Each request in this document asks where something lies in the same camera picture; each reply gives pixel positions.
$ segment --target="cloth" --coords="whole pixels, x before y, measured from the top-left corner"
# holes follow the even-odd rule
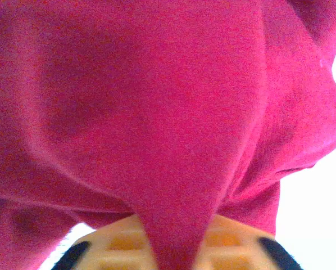
[[[134,213],[188,270],[215,213],[275,234],[336,148],[336,1],[0,1],[0,269]]]

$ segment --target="yellow waffle-textured object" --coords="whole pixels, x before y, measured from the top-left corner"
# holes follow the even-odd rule
[[[215,215],[201,243],[193,270],[279,270],[257,239],[274,236]],[[144,228],[136,215],[78,239],[90,248],[74,270],[157,270]]]

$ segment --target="white background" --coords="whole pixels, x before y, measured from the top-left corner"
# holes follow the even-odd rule
[[[333,75],[336,82],[336,58]],[[75,226],[39,270],[51,270],[78,238],[93,231],[83,223]],[[304,270],[336,269],[336,150],[314,168],[281,180],[276,240]]]

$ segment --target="wrinkled fabric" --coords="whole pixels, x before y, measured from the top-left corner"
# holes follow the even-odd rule
[[[336,148],[335,55],[336,1],[0,1],[0,269],[134,213],[161,270],[215,213],[275,234]]]

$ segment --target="magenta fabric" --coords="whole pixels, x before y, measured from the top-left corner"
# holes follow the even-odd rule
[[[0,1],[0,269],[134,213],[161,270],[215,213],[275,234],[336,148],[335,55],[336,1]]]

